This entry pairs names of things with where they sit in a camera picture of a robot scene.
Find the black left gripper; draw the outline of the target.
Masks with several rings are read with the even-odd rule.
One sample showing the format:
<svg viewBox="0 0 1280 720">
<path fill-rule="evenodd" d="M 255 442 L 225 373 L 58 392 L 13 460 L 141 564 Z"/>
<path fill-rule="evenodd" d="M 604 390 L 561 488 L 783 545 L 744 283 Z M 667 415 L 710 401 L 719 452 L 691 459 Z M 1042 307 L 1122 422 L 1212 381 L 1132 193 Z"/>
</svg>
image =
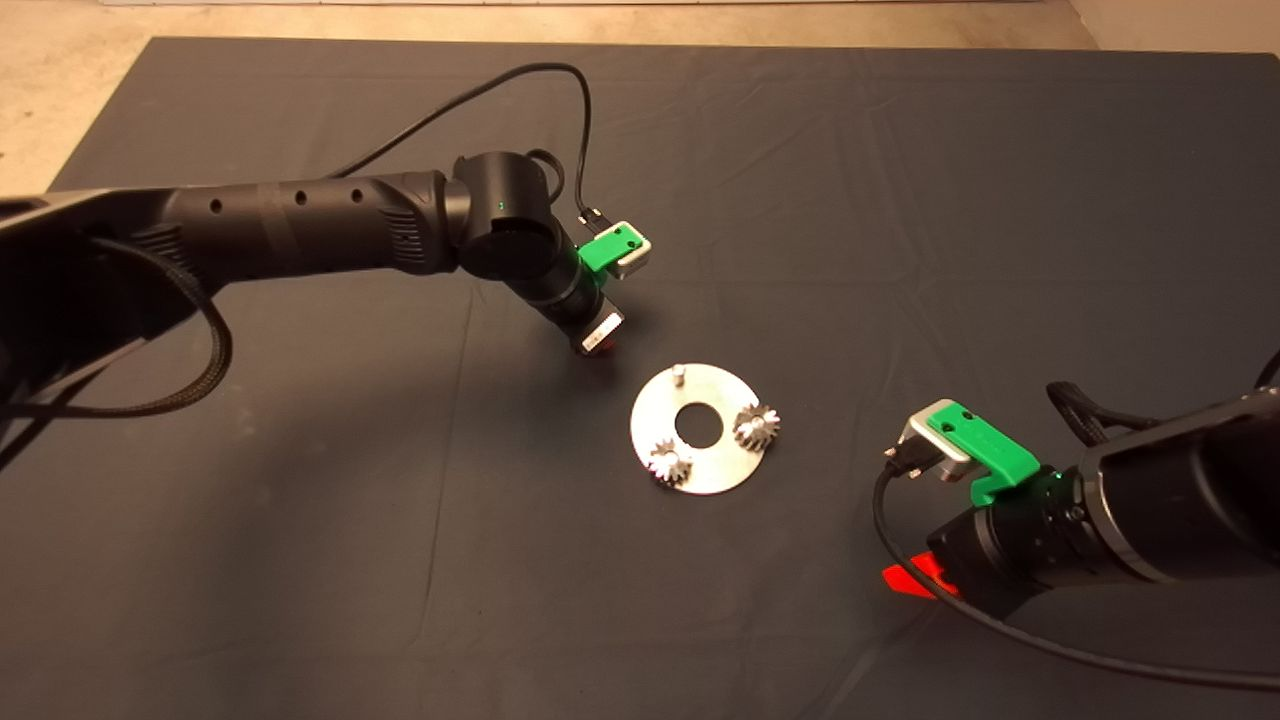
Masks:
<svg viewBox="0 0 1280 720">
<path fill-rule="evenodd" d="M 548 279 L 545 319 L 568 340 L 580 357 L 604 357 L 625 315 L 608 299 L 589 269 L 557 272 Z"/>
</svg>

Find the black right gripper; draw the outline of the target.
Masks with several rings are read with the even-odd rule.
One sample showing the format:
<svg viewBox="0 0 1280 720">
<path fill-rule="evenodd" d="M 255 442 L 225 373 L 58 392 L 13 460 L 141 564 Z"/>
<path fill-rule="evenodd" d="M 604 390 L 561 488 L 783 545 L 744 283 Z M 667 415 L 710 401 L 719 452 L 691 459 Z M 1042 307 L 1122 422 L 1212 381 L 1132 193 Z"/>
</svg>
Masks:
<svg viewBox="0 0 1280 720">
<path fill-rule="evenodd" d="M 928 537 L 910 564 L 948 596 L 1009 616 L 1048 591 L 1097 585 L 1101 546 L 1076 501 L 1076 477 L 1037 475 L 970 507 Z M 895 593 L 937 600 L 904 565 L 882 570 Z"/>
</svg>

